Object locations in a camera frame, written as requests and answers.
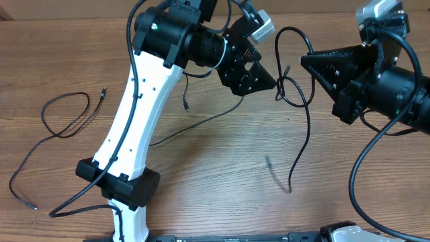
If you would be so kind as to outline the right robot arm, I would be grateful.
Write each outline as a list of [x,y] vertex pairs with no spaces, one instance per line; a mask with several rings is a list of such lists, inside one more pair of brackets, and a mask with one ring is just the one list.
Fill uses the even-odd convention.
[[406,41],[409,23],[401,17],[366,19],[359,23],[360,46],[309,52],[300,64],[334,101],[332,113],[342,122],[363,120],[368,112],[389,118],[365,146],[349,176],[349,199],[355,211],[374,228],[404,241],[421,237],[395,231],[376,222],[355,197],[355,179],[364,158],[398,122],[408,129],[398,132],[429,133],[429,78],[424,76],[412,46]]

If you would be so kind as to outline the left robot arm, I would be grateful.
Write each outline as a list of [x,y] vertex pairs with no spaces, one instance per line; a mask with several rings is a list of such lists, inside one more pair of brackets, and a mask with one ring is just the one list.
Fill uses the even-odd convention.
[[146,155],[188,62],[217,71],[222,84],[240,97],[275,86],[255,48],[274,33],[271,18],[241,1],[242,16],[213,30],[206,22],[215,6],[215,1],[165,1],[134,18],[130,74],[118,111],[99,150],[75,170],[107,199],[114,215],[110,241],[149,239],[146,206],[160,175],[146,166]]

